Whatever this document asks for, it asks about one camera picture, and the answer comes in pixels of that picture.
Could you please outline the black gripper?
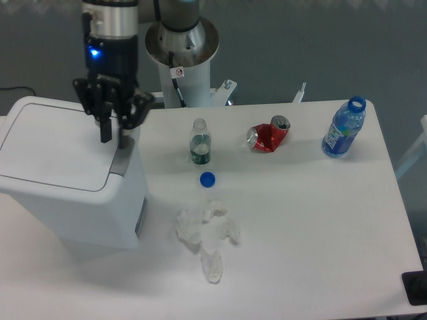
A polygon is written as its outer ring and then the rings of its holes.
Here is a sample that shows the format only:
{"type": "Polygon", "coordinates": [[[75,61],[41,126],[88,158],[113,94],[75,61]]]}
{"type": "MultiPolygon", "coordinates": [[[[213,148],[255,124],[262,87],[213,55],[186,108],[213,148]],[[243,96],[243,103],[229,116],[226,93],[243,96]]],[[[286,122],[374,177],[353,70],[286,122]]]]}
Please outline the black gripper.
{"type": "Polygon", "coordinates": [[[112,140],[111,113],[119,123],[120,149],[129,146],[126,129],[140,126],[153,104],[153,95],[139,90],[138,37],[121,39],[84,37],[87,75],[73,80],[86,114],[99,122],[101,142],[112,140]]]}

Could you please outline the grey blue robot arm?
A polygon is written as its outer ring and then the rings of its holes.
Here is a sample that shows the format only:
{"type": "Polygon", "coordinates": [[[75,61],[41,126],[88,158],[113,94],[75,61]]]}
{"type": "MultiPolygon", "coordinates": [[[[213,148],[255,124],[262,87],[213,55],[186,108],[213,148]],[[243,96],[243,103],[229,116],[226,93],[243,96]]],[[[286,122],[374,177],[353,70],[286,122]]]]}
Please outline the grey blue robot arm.
{"type": "Polygon", "coordinates": [[[188,70],[207,61],[218,40],[198,1],[83,1],[81,21],[87,75],[73,80],[86,114],[94,117],[102,143],[112,140],[117,117],[119,148],[126,131],[139,127],[154,102],[137,80],[139,26],[149,23],[145,48],[168,72],[188,70]]]}

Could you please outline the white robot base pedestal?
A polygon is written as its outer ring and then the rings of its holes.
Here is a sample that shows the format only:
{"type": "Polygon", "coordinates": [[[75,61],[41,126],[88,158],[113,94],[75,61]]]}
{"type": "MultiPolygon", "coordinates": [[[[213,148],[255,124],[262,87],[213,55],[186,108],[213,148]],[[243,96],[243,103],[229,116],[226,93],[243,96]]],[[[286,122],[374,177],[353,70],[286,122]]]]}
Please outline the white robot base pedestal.
{"type": "Polygon", "coordinates": [[[219,35],[209,20],[200,17],[193,29],[184,32],[155,22],[146,33],[145,46],[157,64],[166,109],[211,105],[210,63],[219,35]]]}

